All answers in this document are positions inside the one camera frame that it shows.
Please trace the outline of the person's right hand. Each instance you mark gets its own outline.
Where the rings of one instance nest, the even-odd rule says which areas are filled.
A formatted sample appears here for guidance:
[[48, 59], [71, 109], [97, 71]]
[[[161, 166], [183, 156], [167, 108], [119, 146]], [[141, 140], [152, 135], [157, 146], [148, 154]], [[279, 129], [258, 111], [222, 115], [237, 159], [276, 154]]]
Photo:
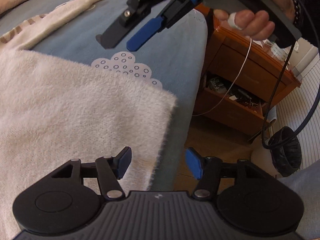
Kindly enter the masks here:
[[[273, 1], [291, 22], [295, 20], [293, 0]], [[269, 38], [275, 29], [275, 23], [269, 20], [269, 15], [266, 11], [257, 13], [253, 13], [250, 10], [239, 11], [235, 15], [234, 23], [241, 35], [249, 36], [256, 41]]]

